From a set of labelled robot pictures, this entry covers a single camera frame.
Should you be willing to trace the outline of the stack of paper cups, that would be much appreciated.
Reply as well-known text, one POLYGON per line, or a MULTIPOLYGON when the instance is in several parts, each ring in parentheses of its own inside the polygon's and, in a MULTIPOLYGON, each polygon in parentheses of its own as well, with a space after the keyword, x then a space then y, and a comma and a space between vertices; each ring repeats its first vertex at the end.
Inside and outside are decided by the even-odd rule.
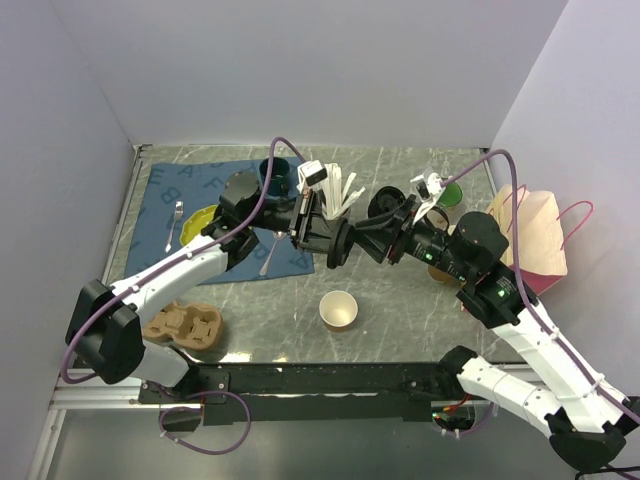
POLYGON ((450 286, 458 286, 460 284, 460 280, 456 276, 441 271, 432 265, 428 266, 428 275, 434 282, 439 284, 450 286))

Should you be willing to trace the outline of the pink paper gift bag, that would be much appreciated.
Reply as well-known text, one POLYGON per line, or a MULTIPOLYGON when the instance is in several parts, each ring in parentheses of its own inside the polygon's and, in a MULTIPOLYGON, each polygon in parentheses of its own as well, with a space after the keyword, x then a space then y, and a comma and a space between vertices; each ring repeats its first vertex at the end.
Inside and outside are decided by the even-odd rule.
POLYGON ((508 241, 518 239, 518 248, 508 246, 501 261, 510 268, 519 266, 523 282, 536 295, 543 294, 566 277, 565 248, 593 211, 594 205, 589 200, 561 209, 554 193, 531 191, 525 184, 516 188, 503 186, 487 209, 508 241), (583 216, 570 231, 564 231, 563 216, 578 207, 585 209, 583 216))

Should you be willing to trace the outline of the silver spoon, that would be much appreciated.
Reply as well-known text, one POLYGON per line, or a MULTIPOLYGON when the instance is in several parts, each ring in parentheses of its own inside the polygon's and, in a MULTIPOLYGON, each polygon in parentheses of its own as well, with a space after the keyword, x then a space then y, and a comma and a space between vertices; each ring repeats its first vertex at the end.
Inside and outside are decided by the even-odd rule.
POLYGON ((276 231, 273 233, 273 237, 274 237, 274 242, 273 245, 269 251, 269 254, 267 255, 264 264, 262 265, 262 267, 259 270, 259 275, 260 276, 266 276, 269 270, 269 266, 270 263, 272 261, 273 255, 275 253, 275 250, 279 244, 279 242, 283 239, 285 239, 287 236, 287 233, 284 231, 276 231))

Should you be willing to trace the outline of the brown paper coffee cup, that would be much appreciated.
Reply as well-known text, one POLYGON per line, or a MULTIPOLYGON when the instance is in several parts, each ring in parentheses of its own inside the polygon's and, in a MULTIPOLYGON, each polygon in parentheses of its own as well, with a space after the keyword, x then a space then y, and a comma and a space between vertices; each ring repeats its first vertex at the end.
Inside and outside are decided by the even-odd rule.
POLYGON ((359 306, 348 292, 334 290, 325 294, 319 302, 319 314, 324 325, 332 330, 349 328, 356 320, 359 306))

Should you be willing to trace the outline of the dark teal mug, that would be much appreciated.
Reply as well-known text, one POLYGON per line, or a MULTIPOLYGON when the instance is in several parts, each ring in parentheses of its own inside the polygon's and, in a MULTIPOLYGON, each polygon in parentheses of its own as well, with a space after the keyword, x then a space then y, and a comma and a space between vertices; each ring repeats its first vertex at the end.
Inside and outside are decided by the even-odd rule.
POLYGON ((269 160, 264 159, 259 164, 261 181, 265 182, 269 179, 267 194, 271 197, 289 197, 297 179, 297 167, 300 161, 297 158, 275 157, 270 176, 267 175, 268 163, 269 160))

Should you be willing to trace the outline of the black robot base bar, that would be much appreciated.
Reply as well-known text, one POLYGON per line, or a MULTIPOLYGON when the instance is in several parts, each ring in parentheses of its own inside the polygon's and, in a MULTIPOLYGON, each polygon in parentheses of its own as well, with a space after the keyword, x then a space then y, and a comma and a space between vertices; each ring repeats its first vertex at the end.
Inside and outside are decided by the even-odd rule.
POLYGON ((261 421, 400 418, 429 422, 432 404, 464 396, 436 363, 198 364, 173 388, 148 383, 138 400, 201 407, 206 426, 261 421))

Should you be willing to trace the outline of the yellow dotted plate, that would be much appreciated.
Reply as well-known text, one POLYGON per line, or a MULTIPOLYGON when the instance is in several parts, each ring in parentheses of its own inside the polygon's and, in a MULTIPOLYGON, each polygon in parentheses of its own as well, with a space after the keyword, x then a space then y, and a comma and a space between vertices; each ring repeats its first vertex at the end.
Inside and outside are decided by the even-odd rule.
POLYGON ((190 243, 201 231, 209 225, 214 218, 217 205, 209 205, 195 211, 182 225, 180 234, 180 244, 186 246, 190 243))

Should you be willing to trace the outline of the black plastic cup lid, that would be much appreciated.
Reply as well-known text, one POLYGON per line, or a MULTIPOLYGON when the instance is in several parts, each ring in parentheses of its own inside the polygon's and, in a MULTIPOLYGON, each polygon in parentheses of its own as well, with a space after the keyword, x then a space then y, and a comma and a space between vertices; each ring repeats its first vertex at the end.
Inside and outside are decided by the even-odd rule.
POLYGON ((346 263, 354 245, 353 232, 354 227, 345 218, 336 223, 327 252, 329 269, 336 269, 346 263))

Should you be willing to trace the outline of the blue alphabet placemat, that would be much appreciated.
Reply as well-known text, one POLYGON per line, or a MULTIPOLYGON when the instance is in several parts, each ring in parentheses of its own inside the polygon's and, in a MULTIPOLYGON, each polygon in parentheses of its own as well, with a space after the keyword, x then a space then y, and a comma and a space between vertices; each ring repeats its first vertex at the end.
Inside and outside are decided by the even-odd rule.
MULTIPOLYGON (((184 202, 184 213, 177 222, 172 241, 172 250, 177 251, 183 223, 197 210, 217 205, 224 190, 224 183, 238 171, 259 172, 258 160, 237 160, 204 164, 159 163, 151 167, 142 196, 142 203, 132 231, 132 240, 124 270, 126 277, 138 274, 162 260, 175 202, 184 202)), ((219 284, 275 279, 288 276, 307 275, 314 272, 313 256, 296 250, 289 240, 281 240, 275 250, 266 276, 259 270, 273 245, 273 234, 267 230, 256 231, 259 245, 239 266, 206 280, 204 283, 219 284)))

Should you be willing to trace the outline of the silver fork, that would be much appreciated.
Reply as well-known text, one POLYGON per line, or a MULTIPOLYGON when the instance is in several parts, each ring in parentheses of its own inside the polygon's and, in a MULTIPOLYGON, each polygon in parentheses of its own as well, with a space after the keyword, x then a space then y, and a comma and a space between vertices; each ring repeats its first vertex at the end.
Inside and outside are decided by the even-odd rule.
POLYGON ((173 236, 174 236, 174 230, 175 230, 177 222, 183 216, 183 213, 184 213, 184 202, 182 200, 178 200, 178 201, 175 202, 175 206, 174 206, 173 219, 172 219, 172 222, 170 224, 167 241, 166 241, 165 248, 164 248, 164 252, 165 253, 169 253, 171 251, 171 249, 172 249, 172 241, 173 241, 173 236))

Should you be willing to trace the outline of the green inside ceramic mug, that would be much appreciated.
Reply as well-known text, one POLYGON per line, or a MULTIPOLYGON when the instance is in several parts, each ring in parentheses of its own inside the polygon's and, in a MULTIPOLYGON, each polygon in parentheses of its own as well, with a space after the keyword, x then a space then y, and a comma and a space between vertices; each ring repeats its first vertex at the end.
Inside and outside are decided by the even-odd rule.
POLYGON ((452 182, 448 184, 442 195, 440 196, 437 205, 443 209, 455 209, 463 200, 463 190, 456 183, 452 182))

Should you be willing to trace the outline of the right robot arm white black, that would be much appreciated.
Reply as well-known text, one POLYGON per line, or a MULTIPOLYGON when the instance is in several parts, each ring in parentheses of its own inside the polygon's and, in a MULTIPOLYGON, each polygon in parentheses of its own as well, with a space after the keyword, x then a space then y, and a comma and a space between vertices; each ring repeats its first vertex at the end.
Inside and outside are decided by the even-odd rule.
POLYGON ((417 217, 412 198, 395 211, 360 221, 354 241, 375 261, 410 255, 457 278, 464 309, 507 342, 541 386, 523 381, 462 346, 440 361, 439 391, 483 397, 541 432, 579 472, 606 468, 639 425, 639 400, 588 366, 550 319, 535 293, 500 258, 509 245, 487 213, 465 213, 450 232, 417 217))

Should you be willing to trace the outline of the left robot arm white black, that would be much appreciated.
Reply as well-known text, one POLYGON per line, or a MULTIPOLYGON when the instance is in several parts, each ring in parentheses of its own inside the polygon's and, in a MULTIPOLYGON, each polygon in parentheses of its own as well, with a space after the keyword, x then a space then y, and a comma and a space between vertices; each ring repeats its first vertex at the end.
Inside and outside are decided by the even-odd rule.
POLYGON ((229 177, 219 196, 216 217, 180 250, 146 270, 106 285, 99 280, 80 291, 65 336, 60 373, 74 383, 68 367, 77 355, 93 376, 107 384, 128 377, 162 385, 174 401, 190 400, 198 389, 190 363, 170 347, 144 339, 143 327, 189 289, 243 262, 258 244, 257 229, 280 231, 298 239, 296 221, 310 214, 327 169, 317 161, 298 168, 298 194, 272 199, 267 186, 249 171, 229 177))

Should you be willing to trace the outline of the stack of black lids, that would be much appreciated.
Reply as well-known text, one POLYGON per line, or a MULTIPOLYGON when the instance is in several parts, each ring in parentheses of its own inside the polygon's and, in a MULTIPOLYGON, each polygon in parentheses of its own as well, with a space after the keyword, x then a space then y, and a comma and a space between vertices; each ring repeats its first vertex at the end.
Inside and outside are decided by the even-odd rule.
POLYGON ((400 189, 394 186, 384 186, 369 201, 367 217, 372 218, 393 212, 405 201, 406 197, 400 189))

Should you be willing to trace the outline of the brown cardboard cup carrier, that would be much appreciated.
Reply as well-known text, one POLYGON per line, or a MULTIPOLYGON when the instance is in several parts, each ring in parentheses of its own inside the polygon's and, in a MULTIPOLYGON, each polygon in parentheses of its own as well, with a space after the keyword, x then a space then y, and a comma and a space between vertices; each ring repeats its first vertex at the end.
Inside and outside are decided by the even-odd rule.
POLYGON ((223 317, 216 307, 172 302, 142 328, 142 336, 158 344, 173 342, 184 349, 207 351, 216 345, 222 329, 223 317))

